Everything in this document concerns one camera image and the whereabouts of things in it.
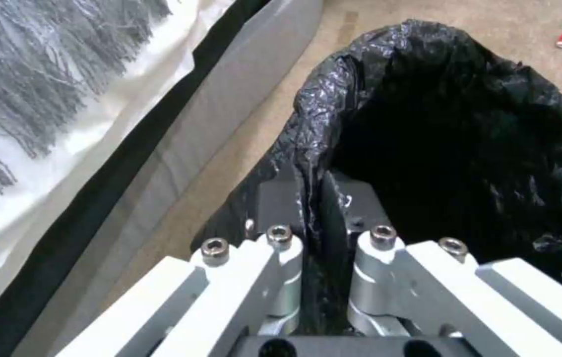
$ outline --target bolt head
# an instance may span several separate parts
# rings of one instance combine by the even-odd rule
[[[209,266],[219,266],[227,262],[230,254],[230,244],[224,238],[206,239],[201,244],[201,257]]]
[[[371,245],[376,249],[393,249],[396,244],[398,233],[392,226],[379,225],[371,228]]]
[[[267,243],[274,249],[285,250],[292,245],[292,229],[285,224],[276,224],[267,229]]]
[[[457,238],[443,237],[437,242],[440,248],[444,249],[451,257],[457,259],[458,262],[464,263],[468,255],[468,246]]]

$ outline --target mounting hole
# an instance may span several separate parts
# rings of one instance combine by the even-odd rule
[[[468,254],[468,247],[457,238],[443,237],[438,242],[439,246],[453,256]]]
[[[224,244],[220,240],[212,240],[208,242],[208,249],[221,249]]]
[[[404,357],[441,357],[441,355],[430,343],[411,340],[404,345]]]
[[[270,230],[273,236],[284,236],[287,234],[287,229],[283,226],[276,226]]]
[[[390,226],[376,226],[375,232],[378,233],[379,235],[388,236],[388,237],[395,234],[395,231]]]
[[[258,350],[258,357],[297,357],[296,348],[290,341],[271,339]]]

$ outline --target gray tassel fringe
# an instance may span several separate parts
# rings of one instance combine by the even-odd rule
[[[0,136],[49,154],[168,14],[166,0],[0,0]],[[0,193],[16,182],[0,159]]]

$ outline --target garbage bin liner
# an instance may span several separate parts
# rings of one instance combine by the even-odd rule
[[[239,244],[259,183],[290,166],[307,249],[302,333],[345,331],[327,266],[353,254],[323,258],[328,170],[370,183],[406,243],[457,237],[480,262],[521,257],[562,283],[562,94],[532,68],[462,30],[407,20],[325,59],[294,109],[191,248],[214,236]]]

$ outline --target white fabric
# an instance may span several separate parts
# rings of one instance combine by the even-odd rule
[[[235,0],[168,0],[172,15],[124,78],[78,116],[52,154],[30,160],[0,138],[0,157],[19,182],[0,195],[0,294],[36,242],[125,136],[184,75],[194,68],[192,51]]]
[[[129,262],[140,247],[155,237],[168,209],[301,56],[321,13],[322,0],[271,0],[245,23],[116,203],[14,357],[52,356],[98,316],[109,290],[130,269]],[[143,259],[150,261],[152,253],[162,252],[149,251]]]

